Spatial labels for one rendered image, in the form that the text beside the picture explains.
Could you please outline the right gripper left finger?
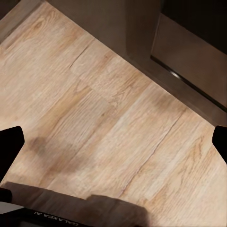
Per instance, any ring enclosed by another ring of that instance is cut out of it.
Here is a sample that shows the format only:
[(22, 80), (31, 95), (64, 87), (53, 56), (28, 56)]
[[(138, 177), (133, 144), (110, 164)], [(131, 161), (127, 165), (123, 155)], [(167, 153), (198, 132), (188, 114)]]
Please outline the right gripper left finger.
[(0, 182), (25, 143), (21, 126), (0, 131)]

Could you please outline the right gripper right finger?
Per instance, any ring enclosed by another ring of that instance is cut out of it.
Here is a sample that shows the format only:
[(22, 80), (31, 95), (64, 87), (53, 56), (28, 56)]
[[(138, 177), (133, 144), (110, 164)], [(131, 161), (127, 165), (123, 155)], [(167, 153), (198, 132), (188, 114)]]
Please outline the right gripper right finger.
[(227, 164), (227, 128), (217, 125), (213, 136), (212, 143)]

